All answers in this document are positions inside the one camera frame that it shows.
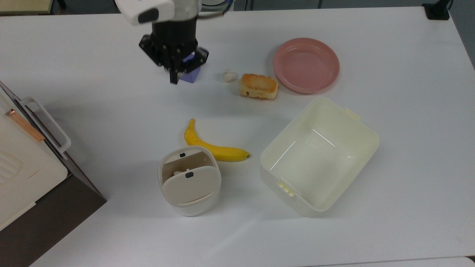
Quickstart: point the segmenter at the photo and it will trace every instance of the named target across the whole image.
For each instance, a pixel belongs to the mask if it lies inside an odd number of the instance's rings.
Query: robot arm
[[[116,4],[132,25],[152,23],[152,33],[144,35],[139,46],[170,72],[171,83],[206,63],[209,53],[196,40],[199,0],[116,0]],[[193,59],[184,62],[190,54]]]

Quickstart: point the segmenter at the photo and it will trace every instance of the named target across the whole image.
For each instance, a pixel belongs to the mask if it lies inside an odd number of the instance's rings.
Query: pink plate
[[[274,71],[287,88],[300,94],[312,94],[336,80],[340,62],[328,45],[311,38],[297,38],[277,49]]]

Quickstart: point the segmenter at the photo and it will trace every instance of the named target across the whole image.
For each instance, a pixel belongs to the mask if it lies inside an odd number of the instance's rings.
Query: table surface
[[[195,84],[139,49],[150,26],[120,15],[0,18],[0,79],[35,96],[72,140],[71,156],[108,202],[33,266],[287,267],[475,254],[475,72],[453,21],[420,7],[231,12],[199,21],[210,51]],[[240,97],[221,74],[275,76],[273,54],[297,37],[341,64],[325,96],[349,108],[380,147],[318,218],[303,218],[259,177],[259,156],[317,95],[280,85],[274,101]],[[251,152],[219,162],[219,204],[197,217],[163,198],[158,163],[186,146],[190,118],[217,145]]]
[[[53,0],[0,0],[0,14],[48,14]]]
[[[371,263],[327,265],[327,267],[473,267],[475,263],[466,257],[432,258]]]

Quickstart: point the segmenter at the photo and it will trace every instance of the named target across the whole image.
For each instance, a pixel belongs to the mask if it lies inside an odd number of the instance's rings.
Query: toast
[[[239,92],[243,96],[259,99],[274,99],[277,95],[277,81],[271,77],[256,74],[243,74],[239,82]]]

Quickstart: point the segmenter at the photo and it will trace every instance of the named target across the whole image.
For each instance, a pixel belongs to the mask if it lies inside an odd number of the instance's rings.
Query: banana
[[[195,132],[195,119],[190,120],[188,128],[185,130],[185,141],[188,145],[199,145],[208,149],[217,161],[239,162],[247,159],[249,152],[235,147],[216,146],[203,142]]]

